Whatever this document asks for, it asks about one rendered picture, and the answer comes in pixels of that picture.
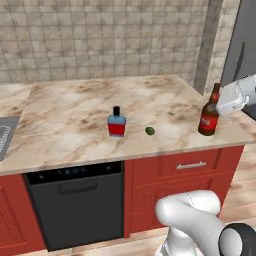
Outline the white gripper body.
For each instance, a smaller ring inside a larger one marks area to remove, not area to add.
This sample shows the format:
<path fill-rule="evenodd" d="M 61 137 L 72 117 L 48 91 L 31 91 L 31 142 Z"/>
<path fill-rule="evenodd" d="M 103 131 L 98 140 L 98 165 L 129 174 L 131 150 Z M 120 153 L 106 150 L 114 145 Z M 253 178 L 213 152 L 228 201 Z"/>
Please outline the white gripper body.
<path fill-rule="evenodd" d="M 249 102 L 248 86 L 242 82 L 233 82 L 221 90 L 216 106 L 220 116 L 239 111 Z"/>

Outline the brown beer bottle red label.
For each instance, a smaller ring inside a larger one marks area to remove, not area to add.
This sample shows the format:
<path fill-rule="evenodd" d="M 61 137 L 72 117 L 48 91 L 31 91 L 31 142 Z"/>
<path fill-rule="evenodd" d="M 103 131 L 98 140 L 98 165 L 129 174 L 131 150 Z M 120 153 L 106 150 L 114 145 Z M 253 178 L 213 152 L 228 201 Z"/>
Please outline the brown beer bottle red label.
<path fill-rule="evenodd" d="M 215 83 L 209 101 L 204 105 L 200 122 L 198 126 L 198 132 L 205 136 L 211 136 L 215 133 L 219 114 L 216 110 L 216 105 L 219 99 L 219 91 L 221 84 Z"/>

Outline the grey fridge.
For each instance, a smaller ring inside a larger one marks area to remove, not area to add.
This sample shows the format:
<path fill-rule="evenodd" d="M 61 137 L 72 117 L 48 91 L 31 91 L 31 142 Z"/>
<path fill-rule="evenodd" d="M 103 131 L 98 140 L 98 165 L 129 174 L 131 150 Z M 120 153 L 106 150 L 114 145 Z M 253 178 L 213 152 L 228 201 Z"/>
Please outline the grey fridge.
<path fill-rule="evenodd" d="M 221 79 L 220 115 L 242 110 L 256 121 L 256 0 L 241 0 Z"/>

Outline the blue liquor bottle red label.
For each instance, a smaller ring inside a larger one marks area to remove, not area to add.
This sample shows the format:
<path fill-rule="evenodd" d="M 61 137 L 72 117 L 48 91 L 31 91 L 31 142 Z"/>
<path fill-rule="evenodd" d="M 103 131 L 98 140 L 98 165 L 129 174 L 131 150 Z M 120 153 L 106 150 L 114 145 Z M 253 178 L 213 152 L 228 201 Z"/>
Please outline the blue liquor bottle red label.
<path fill-rule="evenodd" d="M 126 127 L 126 118 L 120 114 L 120 107 L 114 106 L 113 113 L 107 118 L 110 136 L 123 137 Z"/>

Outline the red drawer front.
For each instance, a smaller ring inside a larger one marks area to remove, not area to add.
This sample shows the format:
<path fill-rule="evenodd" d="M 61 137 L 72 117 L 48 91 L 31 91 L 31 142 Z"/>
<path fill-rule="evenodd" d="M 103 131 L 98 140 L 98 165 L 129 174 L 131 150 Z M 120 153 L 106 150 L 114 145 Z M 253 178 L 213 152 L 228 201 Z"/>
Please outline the red drawer front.
<path fill-rule="evenodd" d="M 175 175 L 185 175 L 196 172 L 203 173 L 215 168 L 218 155 L 218 149 L 166 155 L 161 157 L 159 160 L 158 174 L 160 177 L 171 177 Z M 198 163 L 200 161 L 206 162 L 206 166 L 184 170 L 176 169 L 176 166 L 178 164 L 193 164 Z"/>

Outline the red cupboard door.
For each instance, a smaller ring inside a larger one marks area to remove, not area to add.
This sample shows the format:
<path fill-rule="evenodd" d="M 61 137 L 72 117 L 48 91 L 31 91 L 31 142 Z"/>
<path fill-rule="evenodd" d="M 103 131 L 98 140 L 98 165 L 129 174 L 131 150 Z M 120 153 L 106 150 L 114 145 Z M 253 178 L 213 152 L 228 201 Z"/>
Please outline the red cupboard door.
<path fill-rule="evenodd" d="M 134 186 L 130 232 L 163 226 L 182 229 L 203 220 L 202 213 L 217 216 L 226 198 L 232 173 L 203 175 L 185 180 Z"/>
<path fill-rule="evenodd" d="M 22 176 L 0 176 L 0 256 L 16 256 L 44 248 Z"/>

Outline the black dishwasher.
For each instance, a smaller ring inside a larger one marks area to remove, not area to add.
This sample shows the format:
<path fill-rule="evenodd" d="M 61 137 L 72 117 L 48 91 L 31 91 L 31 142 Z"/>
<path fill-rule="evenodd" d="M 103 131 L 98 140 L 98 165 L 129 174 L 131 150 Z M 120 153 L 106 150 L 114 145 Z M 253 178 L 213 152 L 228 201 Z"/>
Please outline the black dishwasher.
<path fill-rule="evenodd" d="M 29 172 L 23 175 L 50 251 L 124 236 L 122 161 Z M 61 195 L 63 185 L 97 184 L 96 190 Z"/>

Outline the grey sink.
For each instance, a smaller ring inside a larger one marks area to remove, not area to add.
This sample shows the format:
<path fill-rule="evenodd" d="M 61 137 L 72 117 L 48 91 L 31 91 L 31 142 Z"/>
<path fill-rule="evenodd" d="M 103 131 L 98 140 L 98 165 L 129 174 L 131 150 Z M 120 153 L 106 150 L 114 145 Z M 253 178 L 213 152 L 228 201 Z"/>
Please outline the grey sink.
<path fill-rule="evenodd" d="M 4 160 L 18 121 L 19 116 L 0 117 L 0 162 Z"/>

